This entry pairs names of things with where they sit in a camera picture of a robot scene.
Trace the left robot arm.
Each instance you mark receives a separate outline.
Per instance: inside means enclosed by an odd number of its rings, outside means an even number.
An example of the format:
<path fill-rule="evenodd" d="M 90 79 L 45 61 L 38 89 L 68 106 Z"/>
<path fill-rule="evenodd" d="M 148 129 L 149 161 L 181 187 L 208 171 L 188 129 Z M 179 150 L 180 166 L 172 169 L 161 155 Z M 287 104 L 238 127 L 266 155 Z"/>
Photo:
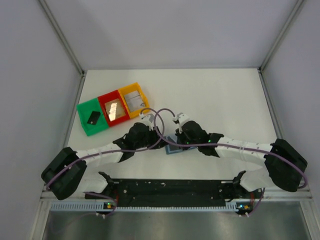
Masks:
<path fill-rule="evenodd" d="M 88 150 L 63 148 L 41 174 L 46 187 L 58 200 L 74 193 L 93 192 L 109 198 L 114 191 L 107 182 L 104 167 L 133 157 L 136 152 L 156 150 L 166 146 L 157 128 L 135 123 L 123 137 L 112 143 Z"/>

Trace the black credit card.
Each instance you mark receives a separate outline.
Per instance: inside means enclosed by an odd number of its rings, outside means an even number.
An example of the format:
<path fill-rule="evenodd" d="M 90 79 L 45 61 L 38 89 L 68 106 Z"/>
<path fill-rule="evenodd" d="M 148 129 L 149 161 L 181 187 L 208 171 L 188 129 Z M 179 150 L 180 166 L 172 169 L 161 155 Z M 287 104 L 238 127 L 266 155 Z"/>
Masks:
<path fill-rule="evenodd" d="M 101 116 L 101 113 L 99 111 L 92 111 L 87 120 L 87 124 L 96 125 L 100 116 Z"/>
<path fill-rule="evenodd" d="M 167 154 L 174 154 L 174 153 L 177 153 L 181 150 L 181 148 L 179 146 L 175 146 L 175 145 L 167 145 L 166 146 L 166 151 L 167 151 Z"/>

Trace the blue leather card holder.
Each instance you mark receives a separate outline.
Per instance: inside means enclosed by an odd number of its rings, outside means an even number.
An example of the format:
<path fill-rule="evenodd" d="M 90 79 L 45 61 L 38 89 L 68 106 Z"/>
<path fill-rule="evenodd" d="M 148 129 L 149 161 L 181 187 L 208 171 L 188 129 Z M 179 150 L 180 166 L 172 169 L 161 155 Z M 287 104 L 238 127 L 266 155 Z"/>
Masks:
<path fill-rule="evenodd" d="M 167 135 L 165 136 L 165 138 L 172 143 L 179 144 L 179 145 L 181 144 L 180 142 L 178 142 L 178 137 L 175 134 Z M 165 151 L 167 155 L 182 153 L 184 151 L 188 151 L 192 149 L 195 149 L 195 147 L 180 147 L 172 144 L 168 144 L 165 146 Z"/>

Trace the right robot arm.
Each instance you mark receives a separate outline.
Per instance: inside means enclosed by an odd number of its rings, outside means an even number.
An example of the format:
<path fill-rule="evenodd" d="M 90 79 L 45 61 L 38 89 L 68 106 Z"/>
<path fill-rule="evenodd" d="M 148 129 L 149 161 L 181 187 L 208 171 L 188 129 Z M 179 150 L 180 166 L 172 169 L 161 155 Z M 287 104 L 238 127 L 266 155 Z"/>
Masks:
<path fill-rule="evenodd" d="M 243 170 L 232 180 L 233 192 L 245 198 L 251 192 L 277 186 L 296 192 L 307 168 L 307 161 L 284 139 L 273 143 L 252 143 L 235 140 L 221 133 L 207 133 L 193 120 L 175 120 L 177 142 L 185 149 L 196 147 L 202 154 L 254 163 L 256 170 Z"/>

